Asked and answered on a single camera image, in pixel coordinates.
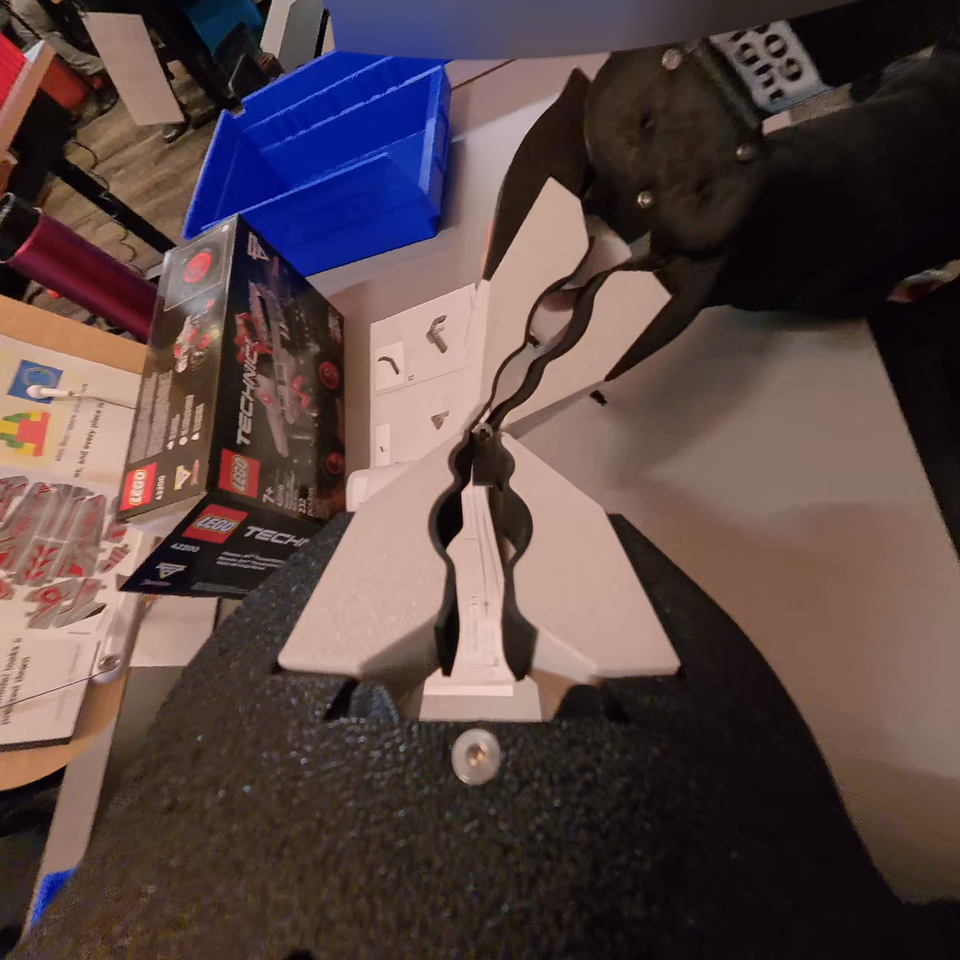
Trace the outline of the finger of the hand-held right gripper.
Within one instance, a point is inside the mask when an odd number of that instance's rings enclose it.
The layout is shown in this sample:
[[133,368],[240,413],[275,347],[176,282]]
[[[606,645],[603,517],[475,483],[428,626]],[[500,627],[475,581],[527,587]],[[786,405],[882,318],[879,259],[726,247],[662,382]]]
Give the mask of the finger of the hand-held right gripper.
[[522,403],[528,379],[509,389],[532,316],[584,263],[591,241],[580,193],[587,175],[584,111],[590,80],[576,68],[534,121],[503,176],[476,306],[484,322],[477,431],[498,431]]
[[556,341],[534,356],[517,388],[486,414],[492,431],[549,419],[675,341],[707,305],[725,255],[680,257],[660,270],[624,263],[577,295]]

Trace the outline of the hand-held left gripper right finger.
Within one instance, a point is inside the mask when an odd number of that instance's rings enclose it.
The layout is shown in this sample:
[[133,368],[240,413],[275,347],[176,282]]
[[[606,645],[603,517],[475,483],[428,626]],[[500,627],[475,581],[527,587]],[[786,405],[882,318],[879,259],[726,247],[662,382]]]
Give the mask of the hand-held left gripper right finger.
[[489,492],[506,664],[534,721],[575,687],[673,677],[680,659],[612,518],[507,434]]

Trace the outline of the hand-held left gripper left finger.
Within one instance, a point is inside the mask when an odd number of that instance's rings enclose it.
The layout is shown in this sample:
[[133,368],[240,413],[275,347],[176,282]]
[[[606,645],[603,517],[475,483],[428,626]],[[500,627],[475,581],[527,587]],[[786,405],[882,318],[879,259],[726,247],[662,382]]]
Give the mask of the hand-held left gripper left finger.
[[473,460],[460,434],[354,512],[278,656],[284,671],[381,684],[395,697],[452,675],[461,617],[450,545]]

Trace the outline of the white instruction booklet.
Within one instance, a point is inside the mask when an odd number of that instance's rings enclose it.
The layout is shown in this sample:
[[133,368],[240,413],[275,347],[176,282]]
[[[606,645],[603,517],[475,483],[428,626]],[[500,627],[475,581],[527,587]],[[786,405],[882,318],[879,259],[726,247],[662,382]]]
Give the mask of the white instruction booklet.
[[[346,482],[354,511],[406,467],[461,437],[482,406],[489,286],[468,285],[370,327],[369,460]],[[429,697],[487,697],[504,706],[517,681],[502,651],[503,569],[488,497],[468,483],[462,530],[448,547],[457,574],[460,637],[448,677],[426,680]]]

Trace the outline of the blue plastic bin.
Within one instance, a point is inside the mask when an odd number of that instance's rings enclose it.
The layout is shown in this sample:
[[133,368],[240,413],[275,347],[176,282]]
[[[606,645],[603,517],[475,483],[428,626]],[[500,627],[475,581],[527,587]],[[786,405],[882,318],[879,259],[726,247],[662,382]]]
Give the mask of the blue plastic bin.
[[240,215],[304,277],[436,236],[450,146],[447,62],[331,52],[215,126],[182,227]]

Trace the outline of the person's right forearm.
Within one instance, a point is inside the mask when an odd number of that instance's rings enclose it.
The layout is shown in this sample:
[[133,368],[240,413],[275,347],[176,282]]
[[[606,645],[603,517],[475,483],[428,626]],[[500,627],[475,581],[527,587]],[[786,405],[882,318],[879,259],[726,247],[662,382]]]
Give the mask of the person's right forearm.
[[860,317],[958,258],[959,60],[950,44],[870,98],[776,132],[759,218],[762,307]]

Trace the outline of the black toy brick box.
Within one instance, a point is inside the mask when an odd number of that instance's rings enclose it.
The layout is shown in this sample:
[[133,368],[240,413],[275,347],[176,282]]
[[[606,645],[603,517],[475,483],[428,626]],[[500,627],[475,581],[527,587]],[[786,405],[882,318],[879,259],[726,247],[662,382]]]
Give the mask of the black toy brick box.
[[246,596],[346,508],[342,315],[241,216],[164,258],[116,518],[131,594]]

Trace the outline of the colourful printed paper sheet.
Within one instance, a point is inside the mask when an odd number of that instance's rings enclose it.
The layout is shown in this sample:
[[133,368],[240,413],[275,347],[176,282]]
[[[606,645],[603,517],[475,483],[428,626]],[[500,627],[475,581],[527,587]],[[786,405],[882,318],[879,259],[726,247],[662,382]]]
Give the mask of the colourful printed paper sheet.
[[2,478],[113,496],[139,380],[138,373],[2,336]]

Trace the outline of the red grey sticker sheet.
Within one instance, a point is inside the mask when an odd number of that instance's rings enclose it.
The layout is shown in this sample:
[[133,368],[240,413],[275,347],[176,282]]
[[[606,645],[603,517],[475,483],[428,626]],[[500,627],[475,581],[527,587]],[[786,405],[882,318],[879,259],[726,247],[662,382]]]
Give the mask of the red grey sticker sheet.
[[102,494],[25,475],[1,480],[2,637],[97,637],[117,612],[141,537]]

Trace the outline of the white text paper sheet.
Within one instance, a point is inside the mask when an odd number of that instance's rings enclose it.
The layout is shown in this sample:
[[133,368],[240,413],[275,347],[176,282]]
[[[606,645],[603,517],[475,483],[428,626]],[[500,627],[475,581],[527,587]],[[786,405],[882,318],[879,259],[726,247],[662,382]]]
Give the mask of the white text paper sheet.
[[24,631],[1,640],[1,750],[62,745],[75,735],[89,687],[116,658],[91,636]]

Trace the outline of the printed paper with stickers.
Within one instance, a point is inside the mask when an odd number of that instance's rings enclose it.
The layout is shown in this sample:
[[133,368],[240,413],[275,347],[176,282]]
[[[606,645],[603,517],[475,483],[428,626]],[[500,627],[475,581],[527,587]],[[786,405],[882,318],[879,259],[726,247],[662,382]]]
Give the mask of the printed paper with stickers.
[[[146,348],[139,342],[117,337],[16,299],[1,297],[1,332],[6,337],[59,354],[124,371],[142,372]],[[91,749],[94,739],[118,717],[130,672],[130,651],[121,666],[108,675],[108,682],[88,690],[78,714],[73,738],[62,745],[1,754],[1,790],[6,793],[28,786],[64,769]]]

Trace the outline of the maroon cylinder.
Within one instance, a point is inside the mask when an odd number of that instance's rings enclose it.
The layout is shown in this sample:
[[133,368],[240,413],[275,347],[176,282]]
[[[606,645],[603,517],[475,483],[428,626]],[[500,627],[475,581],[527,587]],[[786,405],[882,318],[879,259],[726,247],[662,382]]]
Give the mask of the maroon cylinder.
[[13,193],[2,197],[1,262],[136,341],[149,340],[156,286]]

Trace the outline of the blue tape strip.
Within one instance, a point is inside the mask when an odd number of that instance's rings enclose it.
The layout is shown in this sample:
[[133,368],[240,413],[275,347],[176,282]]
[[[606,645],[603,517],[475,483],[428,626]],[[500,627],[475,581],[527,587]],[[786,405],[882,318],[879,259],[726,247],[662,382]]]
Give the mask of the blue tape strip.
[[30,916],[32,923],[35,923],[38,918],[42,917],[43,913],[54,902],[57,894],[59,894],[66,882],[68,882],[75,873],[76,868],[74,867],[65,870],[48,871],[40,877],[31,906]]

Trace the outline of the white paper sign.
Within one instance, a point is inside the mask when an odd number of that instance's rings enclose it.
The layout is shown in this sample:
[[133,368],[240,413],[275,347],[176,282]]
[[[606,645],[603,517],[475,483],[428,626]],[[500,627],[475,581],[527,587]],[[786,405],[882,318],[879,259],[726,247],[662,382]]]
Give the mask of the white paper sign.
[[188,122],[141,15],[91,9],[82,12],[80,19],[130,119],[137,126]]

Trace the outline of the black table frame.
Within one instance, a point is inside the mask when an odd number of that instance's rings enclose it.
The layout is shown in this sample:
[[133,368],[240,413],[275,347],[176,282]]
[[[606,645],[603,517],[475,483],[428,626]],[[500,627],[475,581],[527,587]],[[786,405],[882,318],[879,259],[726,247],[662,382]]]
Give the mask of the black table frame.
[[11,142],[16,163],[6,186],[1,187],[2,194],[12,192],[37,205],[47,180],[55,177],[158,253],[173,250],[175,241],[67,158],[66,146],[74,133],[75,123],[68,111],[44,91],[37,92]]

